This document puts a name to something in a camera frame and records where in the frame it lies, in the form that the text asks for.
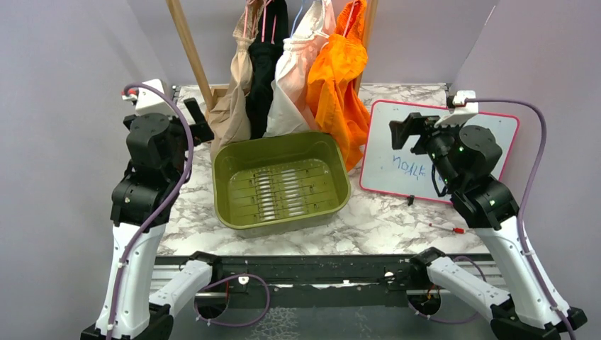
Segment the orange shorts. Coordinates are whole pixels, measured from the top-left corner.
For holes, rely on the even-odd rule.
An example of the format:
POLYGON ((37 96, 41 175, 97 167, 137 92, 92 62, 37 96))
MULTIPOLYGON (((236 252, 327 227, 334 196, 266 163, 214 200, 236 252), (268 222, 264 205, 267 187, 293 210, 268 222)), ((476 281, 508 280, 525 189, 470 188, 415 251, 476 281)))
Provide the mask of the orange shorts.
POLYGON ((320 131, 331 135, 339 146, 348 171, 362 159, 370 115, 354 89, 356 78, 369 60, 362 43, 367 3, 360 1, 347 37, 345 5, 337 17, 335 32, 320 51, 308 74, 307 104, 320 131))

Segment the olive green plastic bin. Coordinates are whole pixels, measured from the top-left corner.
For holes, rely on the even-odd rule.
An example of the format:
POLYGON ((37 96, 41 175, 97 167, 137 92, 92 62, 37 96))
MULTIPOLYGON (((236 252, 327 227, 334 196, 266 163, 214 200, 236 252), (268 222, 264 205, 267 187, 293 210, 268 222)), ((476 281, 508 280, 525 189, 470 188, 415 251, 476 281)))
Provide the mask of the olive green plastic bin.
POLYGON ((242 237, 325 225, 352 193, 337 143, 316 131, 229 144, 212 175, 217 218, 242 237))

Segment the pink wire hanger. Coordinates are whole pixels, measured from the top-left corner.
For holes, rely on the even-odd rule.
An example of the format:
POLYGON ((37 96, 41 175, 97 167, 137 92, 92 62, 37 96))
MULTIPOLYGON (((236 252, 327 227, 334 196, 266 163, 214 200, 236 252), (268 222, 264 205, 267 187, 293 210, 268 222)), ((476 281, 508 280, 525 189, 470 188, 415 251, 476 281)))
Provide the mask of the pink wire hanger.
POLYGON ((354 13, 356 11, 356 9, 359 7, 360 1, 358 0, 353 0, 349 2, 349 7, 345 9, 346 11, 346 15, 347 15, 347 21, 346 24, 344 26, 344 30, 342 35, 344 37, 347 37, 349 34, 349 29, 351 27, 351 24, 355 18, 354 13))

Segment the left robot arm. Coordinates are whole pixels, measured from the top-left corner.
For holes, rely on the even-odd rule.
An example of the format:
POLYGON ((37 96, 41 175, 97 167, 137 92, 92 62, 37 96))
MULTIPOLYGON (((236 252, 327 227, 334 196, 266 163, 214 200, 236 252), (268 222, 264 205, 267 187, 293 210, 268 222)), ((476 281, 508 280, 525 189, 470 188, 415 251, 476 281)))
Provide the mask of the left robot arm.
POLYGON ((130 159, 111 195, 109 284, 101 313, 82 331, 82 339, 168 339, 176 316, 196 289, 212 291, 222 284, 218 267, 193 260, 163 288, 151 290, 171 208, 191 174, 186 153, 190 146, 213 139, 196 100, 187 99, 184 105, 193 118, 188 127, 176 115, 157 112, 129 115, 123 121, 130 159))

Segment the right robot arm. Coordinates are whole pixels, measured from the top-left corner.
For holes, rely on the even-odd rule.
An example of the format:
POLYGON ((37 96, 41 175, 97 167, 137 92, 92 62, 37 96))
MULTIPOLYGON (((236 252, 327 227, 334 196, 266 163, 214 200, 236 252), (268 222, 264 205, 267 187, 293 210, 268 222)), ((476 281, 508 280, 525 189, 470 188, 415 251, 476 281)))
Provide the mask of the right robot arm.
POLYGON ((493 133, 478 125, 443 126, 437 116, 419 113, 389 128, 393 149, 417 136, 412 153, 431 159, 454 209, 486 245, 506 287, 485 282, 433 247, 411 258, 410 282, 453 293, 488 320, 498 339, 559 339, 583 326, 584 311, 552 286, 518 219, 517 201, 492 175, 502 155, 493 133))

